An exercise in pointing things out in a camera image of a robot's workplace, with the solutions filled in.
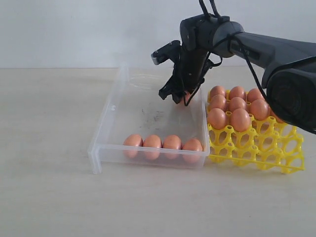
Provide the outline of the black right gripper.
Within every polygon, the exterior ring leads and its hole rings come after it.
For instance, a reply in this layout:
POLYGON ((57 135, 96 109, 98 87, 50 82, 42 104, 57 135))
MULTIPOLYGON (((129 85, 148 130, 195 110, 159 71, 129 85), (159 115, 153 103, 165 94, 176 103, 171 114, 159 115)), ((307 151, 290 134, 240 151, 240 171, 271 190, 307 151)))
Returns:
POLYGON ((182 45, 175 76, 171 76, 159 90, 162 100, 172 95, 175 104, 180 104, 185 92, 192 94, 203 83, 206 70, 203 69, 209 50, 213 46, 212 36, 218 28, 215 15, 198 15, 182 20, 180 36, 182 45))

